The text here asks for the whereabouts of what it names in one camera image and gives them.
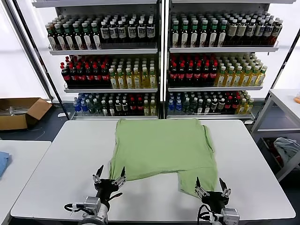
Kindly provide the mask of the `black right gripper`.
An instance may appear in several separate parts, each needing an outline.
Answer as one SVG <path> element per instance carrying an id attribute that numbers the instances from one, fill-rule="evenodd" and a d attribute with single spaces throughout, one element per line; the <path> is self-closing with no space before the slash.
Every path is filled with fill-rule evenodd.
<path id="1" fill-rule="evenodd" d="M 225 208 L 229 202 L 229 196 L 232 191 L 221 178 L 219 178 L 219 183 L 222 192 L 207 192 L 201 186 L 199 178 L 196 177 L 195 192 L 198 197 L 201 197 L 202 203 L 209 205 L 210 210 L 213 212 L 221 212 L 221 210 Z"/>

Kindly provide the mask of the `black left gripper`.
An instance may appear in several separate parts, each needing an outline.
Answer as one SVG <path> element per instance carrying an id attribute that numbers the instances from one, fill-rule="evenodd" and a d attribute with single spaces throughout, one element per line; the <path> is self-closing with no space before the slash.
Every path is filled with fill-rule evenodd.
<path id="1" fill-rule="evenodd" d="M 113 198 L 119 197 L 123 194 L 122 192 L 120 192 L 111 197 L 111 194 L 117 192 L 119 190 L 119 187 L 122 187 L 126 182 L 126 170 L 125 167 L 123 167 L 120 177 L 115 180 L 110 180 L 100 178 L 103 168 L 104 165 L 101 165 L 97 172 L 92 175 L 92 178 L 94 180 L 94 187 L 97 190 L 96 197 L 100 199 L 101 204 L 104 204 L 106 207 L 110 208 L 109 202 Z"/>

